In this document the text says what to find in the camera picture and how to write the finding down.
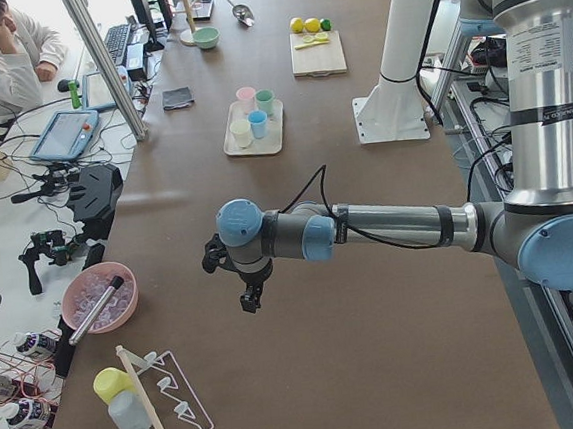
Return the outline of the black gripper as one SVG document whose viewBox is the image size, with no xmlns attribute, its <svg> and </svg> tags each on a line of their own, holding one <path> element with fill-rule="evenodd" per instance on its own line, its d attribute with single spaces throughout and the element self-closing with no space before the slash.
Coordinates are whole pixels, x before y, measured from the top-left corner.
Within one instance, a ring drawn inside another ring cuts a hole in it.
<svg viewBox="0 0 573 429">
<path fill-rule="evenodd" d="M 245 283 L 245 292 L 240 295 L 240 304 L 243 311 L 256 312 L 261 308 L 261 294 L 264 283 L 272 275 L 273 261 L 265 259 L 252 265 L 234 265 L 236 273 Z"/>
</svg>

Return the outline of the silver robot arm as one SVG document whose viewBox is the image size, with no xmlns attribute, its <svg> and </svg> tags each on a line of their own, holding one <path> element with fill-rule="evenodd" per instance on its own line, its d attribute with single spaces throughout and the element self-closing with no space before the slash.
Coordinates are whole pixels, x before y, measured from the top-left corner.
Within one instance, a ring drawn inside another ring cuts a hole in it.
<svg viewBox="0 0 573 429">
<path fill-rule="evenodd" d="M 506 35 L 514 186 L 503 202 L 449 206 L 305 203 L 262 211 L 244 198 L 216 215 L 206 271 L 245 282 L 255 312 L 277 257 L 328 259 L 362 236 L 400 248 L 487 253 L 536 284 L 573 290 L 573 0 L 460 0 L 466 32 Z"/>
</svg>

